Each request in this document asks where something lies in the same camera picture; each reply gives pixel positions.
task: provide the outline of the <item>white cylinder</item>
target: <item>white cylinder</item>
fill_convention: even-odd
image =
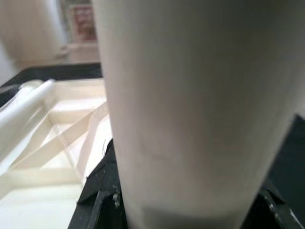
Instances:
[[[130,228],[239,228],[299,102],[304,3],[93,4]]]

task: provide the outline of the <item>white rod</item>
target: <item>white rod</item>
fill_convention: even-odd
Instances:
[[[239,228],[298,103],[304,3],[93,4],[130,228]]]

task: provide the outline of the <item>table surface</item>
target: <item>table surface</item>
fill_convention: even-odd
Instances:
[[[31,67],[18,73],[2,87],[20,85],[29,80],[77,80],[101,78],[100,63]],[[285,202],[305,225],[305,120],[295,121],[270,169],[267,183],[273,185]]]

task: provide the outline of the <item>white plastic tray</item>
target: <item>white plastic tray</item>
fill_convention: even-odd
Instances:
[[[46,82],[15,99],[0,111],[0,227],[65,229],[112,138],[104,82]]]

